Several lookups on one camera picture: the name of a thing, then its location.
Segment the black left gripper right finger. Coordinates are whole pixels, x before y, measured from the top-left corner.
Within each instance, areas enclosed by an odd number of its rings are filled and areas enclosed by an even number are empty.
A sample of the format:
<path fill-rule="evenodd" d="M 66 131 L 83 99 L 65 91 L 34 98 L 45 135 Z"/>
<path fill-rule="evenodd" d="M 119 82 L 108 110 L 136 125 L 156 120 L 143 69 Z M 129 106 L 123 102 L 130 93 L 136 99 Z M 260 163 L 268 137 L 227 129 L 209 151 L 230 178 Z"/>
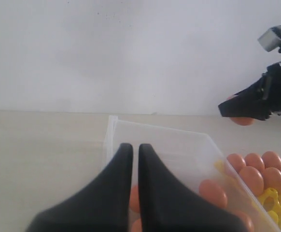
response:
<path fill-rule="evenodd" d="M 187 188 L 150 144 L 139 146 L 138 187 L 144 232 L 245 232 L 243 221 Z"/>

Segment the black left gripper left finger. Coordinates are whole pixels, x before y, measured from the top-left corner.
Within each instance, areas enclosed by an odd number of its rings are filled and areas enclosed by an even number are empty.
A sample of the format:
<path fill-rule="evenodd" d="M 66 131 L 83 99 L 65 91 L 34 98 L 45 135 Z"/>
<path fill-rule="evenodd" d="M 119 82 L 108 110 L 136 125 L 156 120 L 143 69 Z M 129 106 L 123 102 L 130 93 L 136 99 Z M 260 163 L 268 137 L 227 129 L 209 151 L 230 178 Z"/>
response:
<path fill-rule="evenodd" d="M 120 144 L 109 164 L 82 190 L 36 215 L 28 232 L 127 232 L 133 147 Z"/>

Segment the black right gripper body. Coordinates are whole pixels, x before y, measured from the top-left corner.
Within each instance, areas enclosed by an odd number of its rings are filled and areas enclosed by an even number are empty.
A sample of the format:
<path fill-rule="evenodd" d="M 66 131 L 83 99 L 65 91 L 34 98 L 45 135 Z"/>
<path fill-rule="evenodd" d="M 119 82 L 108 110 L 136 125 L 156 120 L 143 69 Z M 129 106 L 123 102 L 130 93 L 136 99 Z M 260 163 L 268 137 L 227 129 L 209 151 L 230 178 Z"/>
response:
<path fill-rule="evenodd" d="M 281 116 L 281 62 L 267 67 L 262 76 L 262 97 L 258 101 L 259 116 Z"/>

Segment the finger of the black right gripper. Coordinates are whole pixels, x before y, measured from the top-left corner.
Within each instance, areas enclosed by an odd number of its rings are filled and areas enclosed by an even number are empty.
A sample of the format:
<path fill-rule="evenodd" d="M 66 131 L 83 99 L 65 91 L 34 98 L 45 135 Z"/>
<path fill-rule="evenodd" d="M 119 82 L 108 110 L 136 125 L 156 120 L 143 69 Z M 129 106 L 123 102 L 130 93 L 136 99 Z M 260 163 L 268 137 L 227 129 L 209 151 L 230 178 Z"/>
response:
<path fill-rule="evenodd" d="M 272 116 L 268 98 L 271 84 L 253 84 L 234 97 L 220 103 L 218 109 L 223 117 L 248 117 L 266 121 Z"/>

